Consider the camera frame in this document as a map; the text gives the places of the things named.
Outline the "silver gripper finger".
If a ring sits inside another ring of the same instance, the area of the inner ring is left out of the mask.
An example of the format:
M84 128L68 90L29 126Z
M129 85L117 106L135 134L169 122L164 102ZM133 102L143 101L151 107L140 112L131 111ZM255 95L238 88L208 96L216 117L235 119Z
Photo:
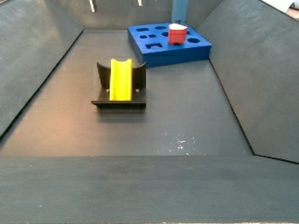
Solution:
M95 13L96 12L95 0L88 0L88 3L89 3L91 11L92 11L92 13Z
M136 0L136 2L137 2L137 6L143 7L143 0Z

